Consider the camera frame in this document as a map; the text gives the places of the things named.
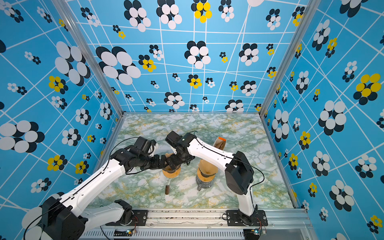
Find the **glass scoop wooden handle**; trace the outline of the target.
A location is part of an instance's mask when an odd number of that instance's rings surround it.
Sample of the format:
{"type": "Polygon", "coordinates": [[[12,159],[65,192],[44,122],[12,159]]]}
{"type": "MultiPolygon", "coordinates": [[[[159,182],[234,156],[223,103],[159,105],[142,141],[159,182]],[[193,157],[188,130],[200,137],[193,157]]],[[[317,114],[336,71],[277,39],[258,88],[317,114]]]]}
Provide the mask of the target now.
{"type": "Polygon", "coordinates": [[[170,193],[170,184],[171,184],[171,179],[167,179],[166,185],[165,185],[165,195],[168,195],[170,193]]]}

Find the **grey glass dripper cone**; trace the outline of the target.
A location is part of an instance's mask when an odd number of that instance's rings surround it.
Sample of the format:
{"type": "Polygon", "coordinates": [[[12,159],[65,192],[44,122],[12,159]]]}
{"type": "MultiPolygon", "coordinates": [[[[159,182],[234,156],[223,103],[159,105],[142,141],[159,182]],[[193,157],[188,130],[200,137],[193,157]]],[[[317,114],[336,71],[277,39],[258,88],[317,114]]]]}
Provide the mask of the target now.
{"type": "Polygon", "coordinates": [[[180,172],[181,172],[181,168],[177,170],[166,170],[166,169],[163,170],[164,176],[169,179],[176,178],[180,174],[180,172]]]}

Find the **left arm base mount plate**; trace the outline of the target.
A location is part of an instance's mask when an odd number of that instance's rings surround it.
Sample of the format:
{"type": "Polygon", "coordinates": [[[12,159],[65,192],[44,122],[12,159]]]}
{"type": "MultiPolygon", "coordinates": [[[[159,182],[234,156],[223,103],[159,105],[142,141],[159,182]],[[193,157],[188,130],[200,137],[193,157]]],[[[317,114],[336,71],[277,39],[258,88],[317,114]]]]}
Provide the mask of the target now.
{"type": "Polygon", "coordinates": [[[106,226],[145,226],[148,210],[131,210],[130,213],[124,213],[117,222],[107,223],[106,226]]]}

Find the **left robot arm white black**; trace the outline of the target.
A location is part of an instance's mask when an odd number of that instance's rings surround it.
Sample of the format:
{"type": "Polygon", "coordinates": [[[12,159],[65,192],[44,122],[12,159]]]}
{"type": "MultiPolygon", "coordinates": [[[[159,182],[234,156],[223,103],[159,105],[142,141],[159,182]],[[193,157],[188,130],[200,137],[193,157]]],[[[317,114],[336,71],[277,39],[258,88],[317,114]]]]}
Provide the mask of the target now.
{"type": "Polygon", "coordinates": [[[123,200],[86,212],[87,206],[108,185],[131,169],[157,170],[167,166],[165,155],[156,155],[157,143],[138,137],[133,145],[116,150],[96,173],[70,192],[42,205],[41,227],[53,240],[77,240],[87,230],[108,223],[136,224],[132,206],[123,200]]]}

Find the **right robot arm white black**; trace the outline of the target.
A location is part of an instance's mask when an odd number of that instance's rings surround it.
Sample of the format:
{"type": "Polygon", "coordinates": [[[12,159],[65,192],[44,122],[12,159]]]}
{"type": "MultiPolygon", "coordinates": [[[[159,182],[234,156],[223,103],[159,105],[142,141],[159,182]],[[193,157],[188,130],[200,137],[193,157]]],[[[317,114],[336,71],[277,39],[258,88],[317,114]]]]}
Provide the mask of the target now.
{"type": "Polygon", "coordinates": [[[237,194],[239,211],[246,216],[254,213],[256,207],[250,192],[254,170],[244,153],[219,150],[191,133],[180,136],[172,131],[167,135],[166,142],[174,151],[173,155],[166,158],[167,167],[175,170],[177,166],[195,158],[209,162],[225,173],[228,188],[237,194]]]}

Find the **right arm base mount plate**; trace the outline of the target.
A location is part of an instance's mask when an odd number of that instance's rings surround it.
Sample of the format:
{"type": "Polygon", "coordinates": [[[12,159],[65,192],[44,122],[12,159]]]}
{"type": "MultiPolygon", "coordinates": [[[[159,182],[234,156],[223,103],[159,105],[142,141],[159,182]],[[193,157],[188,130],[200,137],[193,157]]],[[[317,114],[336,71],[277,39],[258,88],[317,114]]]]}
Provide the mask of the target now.
{"type": "Polygon", "coordinates": [[[266,227],[268,220],[265,211],[254,211],[251,216],[247,216],[240,210],[227,210],[226,211],[227,224],[230,227],[266,227]]]}

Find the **wooden ring dripper holder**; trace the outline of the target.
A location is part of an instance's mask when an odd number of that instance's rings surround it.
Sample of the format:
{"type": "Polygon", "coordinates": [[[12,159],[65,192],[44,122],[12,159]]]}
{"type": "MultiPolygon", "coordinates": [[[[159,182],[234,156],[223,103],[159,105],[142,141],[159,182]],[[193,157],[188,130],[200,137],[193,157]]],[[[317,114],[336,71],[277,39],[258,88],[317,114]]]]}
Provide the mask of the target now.
{"type": "Polygon", "coordinates": [[[211,182],[214,180],[215,176],[216,176],[216,174],[206,175],[206,174],[202,173],[199,169],[197,170],[197,178],[201,182],[204,182],[204,183],[211,182]]]}

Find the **grey ribbed glass carafe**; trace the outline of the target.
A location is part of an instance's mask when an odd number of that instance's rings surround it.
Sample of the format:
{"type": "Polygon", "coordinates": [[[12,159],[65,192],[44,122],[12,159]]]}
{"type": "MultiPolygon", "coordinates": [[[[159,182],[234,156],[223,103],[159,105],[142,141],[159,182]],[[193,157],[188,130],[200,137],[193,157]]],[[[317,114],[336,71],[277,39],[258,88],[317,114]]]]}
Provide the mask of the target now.
{"type": "Polygon", "coordinates": [[[215,180],[204,182],[198,176],[196,176],[197,190],[201,191],[202,189],[209,189],[214,185],[215,180]]]}

